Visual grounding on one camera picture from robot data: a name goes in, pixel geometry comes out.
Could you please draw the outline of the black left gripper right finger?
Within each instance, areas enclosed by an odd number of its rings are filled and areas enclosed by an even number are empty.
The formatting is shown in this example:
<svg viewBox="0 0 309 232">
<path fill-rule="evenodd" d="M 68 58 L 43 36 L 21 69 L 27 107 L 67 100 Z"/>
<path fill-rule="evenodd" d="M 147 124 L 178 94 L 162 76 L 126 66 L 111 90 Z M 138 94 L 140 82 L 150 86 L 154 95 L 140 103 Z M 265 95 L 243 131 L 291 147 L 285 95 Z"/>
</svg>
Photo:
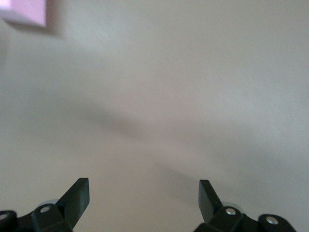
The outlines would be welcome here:
<svg viewBox="0 0 309 232">
<path fill-rule="evenodd" d="M 198 205 L 204 222 L 196 232 L 294 232 L 295 228 L 284 218 L 260 215 L 253 220 L 232 206 L 224 206 L 209 180 L 199 181 Z"/>
</svg>

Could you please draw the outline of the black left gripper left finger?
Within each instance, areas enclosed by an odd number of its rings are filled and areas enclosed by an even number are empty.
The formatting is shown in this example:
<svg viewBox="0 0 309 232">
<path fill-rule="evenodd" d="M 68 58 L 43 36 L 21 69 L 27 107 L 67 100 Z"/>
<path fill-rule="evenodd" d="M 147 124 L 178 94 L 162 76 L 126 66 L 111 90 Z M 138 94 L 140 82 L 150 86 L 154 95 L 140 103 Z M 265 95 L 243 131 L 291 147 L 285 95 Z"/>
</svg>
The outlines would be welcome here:
<svg viewBox="0 0 309 232">
<path fill-rule="evenodd" d="M 55 203 L 41 205 L 22 217 L 0 212 L 2 232 L 72 232 L 90 202 L 89 179 L 79 178 Z"/>
</svg>

